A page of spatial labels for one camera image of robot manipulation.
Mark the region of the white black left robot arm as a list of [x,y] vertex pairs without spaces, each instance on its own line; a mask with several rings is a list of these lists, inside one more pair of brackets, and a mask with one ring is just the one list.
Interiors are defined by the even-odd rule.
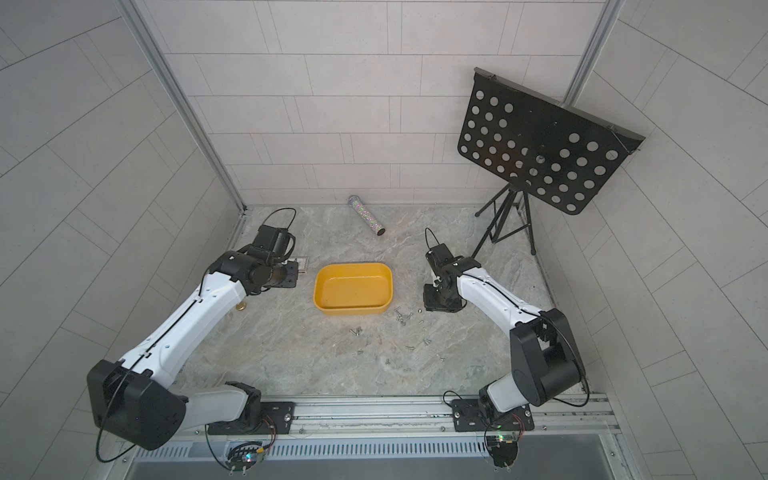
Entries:
[[227,251],[201,283],[153,333],[117,361],[99,361],[87,375],[95,426],[145,450],[178,431],[210,425],[218,434],[258,431],[261,393],[242,382],[174,393],[171,386],[197,346],[246,297],[293,288],[299,264]]

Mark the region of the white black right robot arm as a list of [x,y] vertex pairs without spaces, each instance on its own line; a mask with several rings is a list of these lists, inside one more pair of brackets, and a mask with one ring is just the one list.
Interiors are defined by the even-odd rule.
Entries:
[[541,406],[586,383],[572,329],[560,310],[545,311],[523,301],[478,261],[454,256],[444,245],[429,249],[426,259],[433,274],[423,289],[426,310],[457,313],[472,304],[508,337],[510,372],[481,390],[492,412]]

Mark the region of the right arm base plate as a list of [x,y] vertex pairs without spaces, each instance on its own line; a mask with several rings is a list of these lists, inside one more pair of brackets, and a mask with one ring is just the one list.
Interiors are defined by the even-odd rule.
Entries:
[[490,403],[478,398],[454,398],[448,402],[452,410],[456,432],[515,431],[529,432],[535,429],[532,414],[527,405],[508,412],[498,412]]

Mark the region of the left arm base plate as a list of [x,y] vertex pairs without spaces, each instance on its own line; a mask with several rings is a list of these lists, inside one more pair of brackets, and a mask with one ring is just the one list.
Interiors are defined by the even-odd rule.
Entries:
[[295,413],[295,402],[250,403],[241,416],[232,421],[208,425],[208,434],[232,435],[285,435],[290,432]]

